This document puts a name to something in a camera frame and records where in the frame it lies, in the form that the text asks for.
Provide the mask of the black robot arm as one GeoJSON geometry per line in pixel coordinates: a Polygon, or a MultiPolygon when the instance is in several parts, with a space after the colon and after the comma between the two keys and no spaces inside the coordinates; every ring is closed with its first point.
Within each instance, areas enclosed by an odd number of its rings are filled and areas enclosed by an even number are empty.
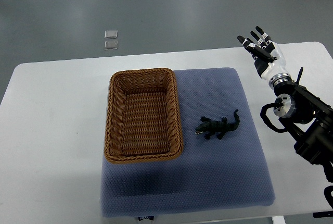
{"type": "Polygon", "coordinates": [[[286,73],[269,80],[277,96],[262,107],[260,117],[277,133],[288,132],[295,140],[295,152],[312,165],[323,166],[332,183],[332,108],[299,84],[303,73],[293,81],[286,73]]]}

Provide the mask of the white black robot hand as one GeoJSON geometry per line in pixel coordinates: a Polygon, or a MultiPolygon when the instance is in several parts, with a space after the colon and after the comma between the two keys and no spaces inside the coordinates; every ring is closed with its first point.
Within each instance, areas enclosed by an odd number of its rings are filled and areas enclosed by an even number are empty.
{"type": "Polygon", "coordinates": [[[241,35],[237,40],[251,54],[260,78],[266,80],[271,88],[279,82],[290,81],[291,75],[286,70],[286,61],[278,44],[260,27],[255,29],[256,32],[250,32],[253,40],[241,35]]]}

